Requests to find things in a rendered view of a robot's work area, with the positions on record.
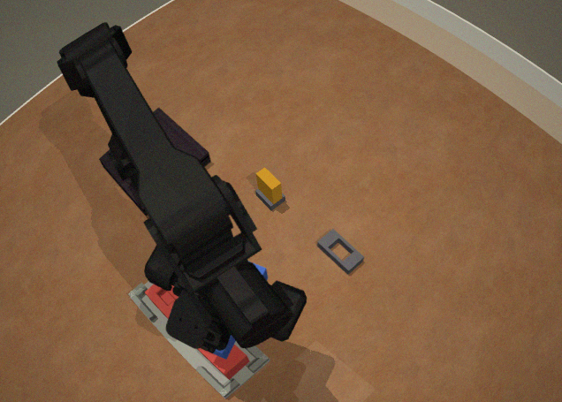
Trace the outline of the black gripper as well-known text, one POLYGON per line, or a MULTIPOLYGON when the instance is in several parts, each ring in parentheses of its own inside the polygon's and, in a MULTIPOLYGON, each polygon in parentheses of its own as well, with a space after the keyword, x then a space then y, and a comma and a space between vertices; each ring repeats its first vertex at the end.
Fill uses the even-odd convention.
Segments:
MULTIPOLYGON (((170 253, 170 255, 181 271, 184 270, 178 255, 173 253, 170 253)), ((179 297, 181 294, 181 290, 177 285, 178 282, 181 282, 180 278, 177 276, 171 265, 166 261, 158 245, 156 245, 152 255, 148 258, 144 273, 145 277, 151 284, 154 284, 165 291, 171 291, 173 285, 174 287, 172 291, 174 295, 179 297)), ((292 313, 292 318, 288 324, 286 324, 283 329, 281 329, 277 334, 274 334, 272 337, 283 342, 286 341, 292 334, 292 330, 300 318, 300 314, 303 311, 304 306, 307 304, 307 297, 303 290, 277 280, 270 286, 277 293, 279 298, 289 307, 292 313)))

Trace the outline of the yellow rectangular block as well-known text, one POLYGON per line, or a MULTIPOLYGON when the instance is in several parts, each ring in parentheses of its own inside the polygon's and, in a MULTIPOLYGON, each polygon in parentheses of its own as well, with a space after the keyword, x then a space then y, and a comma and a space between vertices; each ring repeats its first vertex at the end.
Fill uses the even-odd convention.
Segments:
POLYGON ((264 167, 256 173, 258 189, 275 204, 282 199, 281 183, 264 167))

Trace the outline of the grey rectangular frame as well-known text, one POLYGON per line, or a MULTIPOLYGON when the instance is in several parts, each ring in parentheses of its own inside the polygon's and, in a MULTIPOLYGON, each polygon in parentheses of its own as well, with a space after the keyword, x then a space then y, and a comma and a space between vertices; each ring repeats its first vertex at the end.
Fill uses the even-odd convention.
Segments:
POLYGON ((317 247, 329 256, 347 275, 349 275, 364 261, 365 256, 361 255, 356 248, 350 245, 333 228, 317 241, 317 247), (337 243, 350 253, 344 261, 338 258, 338 256, 331 251, 337 243))
POLYGON ((282 194, 282 199, 273 204, 259 189, 255 191, 256 196, 272 211, 277 206, 285 201, 285 196, 282 194))

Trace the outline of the red bar with square socket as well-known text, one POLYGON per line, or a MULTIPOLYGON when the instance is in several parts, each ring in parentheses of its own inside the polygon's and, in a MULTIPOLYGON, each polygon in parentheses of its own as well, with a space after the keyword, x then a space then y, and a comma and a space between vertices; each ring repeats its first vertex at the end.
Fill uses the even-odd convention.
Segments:
MULTIPOLYGON (((165 291, 153 284, 145 292, 168 320, 173 307, 173 302, 178 298, 178 296, 174 295, 172 291, 173 287, 174 286, 172 285, 171 291, 165 291)), ((214 353, 205 351, 202 348, 198 348, 198 350, 228 379, 231 379, 232 376, 236 375, 237 372, 249 363, 247 356, 236 345, 233 345, 227 359, 216 356, 214 353)))

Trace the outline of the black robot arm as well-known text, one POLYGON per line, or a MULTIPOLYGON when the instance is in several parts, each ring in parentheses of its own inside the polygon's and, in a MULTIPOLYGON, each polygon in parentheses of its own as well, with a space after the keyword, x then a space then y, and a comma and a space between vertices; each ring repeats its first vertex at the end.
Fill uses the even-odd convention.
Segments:
POLYGON ((248 261, 262 250, 257 228, 229 182, 173 146, 126 69, 132 50, 122 28, 108 25, 64 46, 57 63, 70 90, 95 98, 112 133, 108 155, 138 192, 149 215, 143 223, 180 278, 166 332, 210 353, 223 351, 231 335, 242 348, 259 345, 292 313, 248 261), (234 237, 229 215, 240 231, 234 237))

